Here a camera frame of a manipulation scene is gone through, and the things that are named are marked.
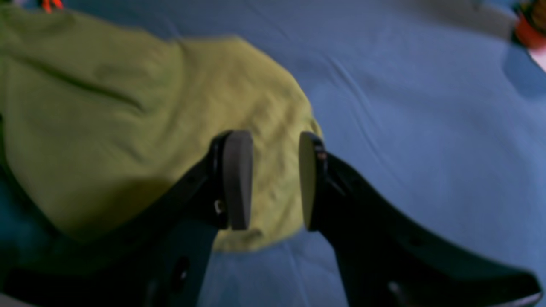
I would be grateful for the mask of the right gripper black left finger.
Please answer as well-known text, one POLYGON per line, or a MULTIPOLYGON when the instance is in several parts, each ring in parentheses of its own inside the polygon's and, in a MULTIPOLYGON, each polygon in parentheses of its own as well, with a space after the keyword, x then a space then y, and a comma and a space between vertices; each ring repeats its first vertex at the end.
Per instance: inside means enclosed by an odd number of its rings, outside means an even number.
POLYGON ((253 140, 229 130, 146 210, 86 245, 10 266, 1 292, 39 307, 195 307, 221 229, 250 223, 253 140))

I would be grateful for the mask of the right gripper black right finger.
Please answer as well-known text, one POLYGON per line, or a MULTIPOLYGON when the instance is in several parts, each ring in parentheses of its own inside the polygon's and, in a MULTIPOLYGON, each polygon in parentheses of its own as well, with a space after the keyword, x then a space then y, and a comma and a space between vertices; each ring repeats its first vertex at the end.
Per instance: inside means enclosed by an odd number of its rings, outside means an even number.
POLYGON ((302 132, 304 221, 333 247, 350 307, 534 307, 531 272, 468 252, 424 229, 350 165, 302 132))

